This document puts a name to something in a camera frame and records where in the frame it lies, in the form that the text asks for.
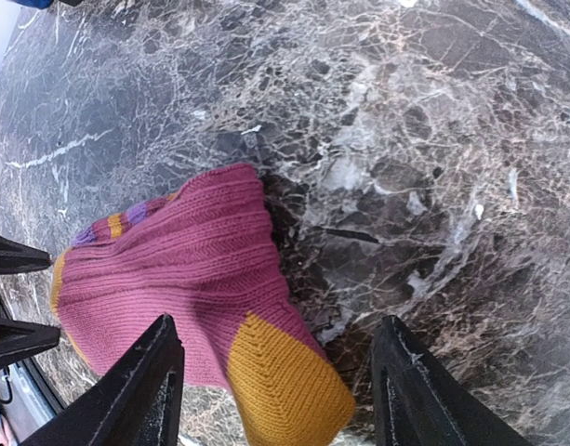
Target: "knitted sock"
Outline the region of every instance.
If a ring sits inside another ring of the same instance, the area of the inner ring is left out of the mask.
[[[298,312],[253,167],[94,223],[56,262],[52,308],[98,374],[162,313],[191,385],[229,389],[252,445],[322,446],[354,401]]]

